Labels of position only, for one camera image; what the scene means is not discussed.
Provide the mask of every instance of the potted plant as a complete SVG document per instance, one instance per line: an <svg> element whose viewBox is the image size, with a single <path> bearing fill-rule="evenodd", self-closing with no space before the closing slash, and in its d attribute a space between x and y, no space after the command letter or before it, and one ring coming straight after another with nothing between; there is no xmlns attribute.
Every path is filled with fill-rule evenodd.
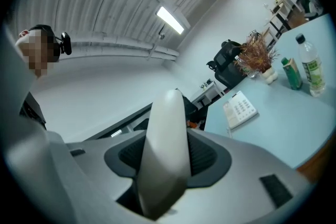
<svg viewBox="0 0 336 224"><path fill-rule="evenodd" d="M247 42L242 44L240 59L253 71L258 71L267 84L278 78L278 73L272 68L272 63L278 56L277 51L267 50L264 37L255 33L247 38Z"/></svg>

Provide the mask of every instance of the dried flower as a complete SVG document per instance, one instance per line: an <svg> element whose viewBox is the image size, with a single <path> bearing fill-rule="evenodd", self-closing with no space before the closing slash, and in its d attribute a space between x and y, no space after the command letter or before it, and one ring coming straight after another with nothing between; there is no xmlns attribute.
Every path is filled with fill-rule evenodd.
<svg viewBox="0 0 336 224"><path fill-rule="evenodd" d="M279 56L276 49L272 49L270 52L267 51L265 39L262 35L257 38L253 37L250 42L241 45L240 48L242 49L239 55L240 59L251 70L261 73L271 68L273 61Z"/></svg>

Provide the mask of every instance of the white vase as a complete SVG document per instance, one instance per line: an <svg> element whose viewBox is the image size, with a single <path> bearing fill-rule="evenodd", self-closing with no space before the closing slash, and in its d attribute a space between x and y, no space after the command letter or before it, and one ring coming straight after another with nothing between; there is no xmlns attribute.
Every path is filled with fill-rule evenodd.
<svg viewBox="0 0 336 224"><path fill-rule="evenodd" d="M278 72L271 67L267 69L264 73L261 73L261 76L264 78L267 84L271 84L278 78Z"/></svg>

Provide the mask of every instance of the water bottle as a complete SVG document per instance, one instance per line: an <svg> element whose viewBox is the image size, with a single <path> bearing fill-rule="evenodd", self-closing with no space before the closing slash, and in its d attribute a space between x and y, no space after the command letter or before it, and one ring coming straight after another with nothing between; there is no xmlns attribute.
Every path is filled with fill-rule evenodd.
<svg viewBox="0 0 336 224"><path fill-rule="evenodd" d="M247 64L244 63L243 60L241 60L238 55L235 57L238 64L241 66L243 72L250 78L253 79L256 77L258 72L252 71Z"/></svg>
<svg viewBox="0 0 336 224"><path fill-rule="evenodd" d="M310 93L317 97L326 87L320 57L315 46L307 42L303 34L298 34L296 41L299 44L299 55L309 81Z"/></svg>

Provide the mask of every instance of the dried plant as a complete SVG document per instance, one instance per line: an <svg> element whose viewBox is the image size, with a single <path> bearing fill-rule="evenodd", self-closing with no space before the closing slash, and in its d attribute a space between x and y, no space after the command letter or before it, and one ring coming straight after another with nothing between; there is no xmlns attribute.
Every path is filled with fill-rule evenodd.
<svg viewBox="0 0 336 224"><path fill-rule="evenodd" d="M250 42L242 44L242 49L239 55L240 59L249 66L253 71L259 71L264 73L271 68L273 61L279 56L276 49L267 51L265 39L259 35L256 38L252 38Z"/></svg>

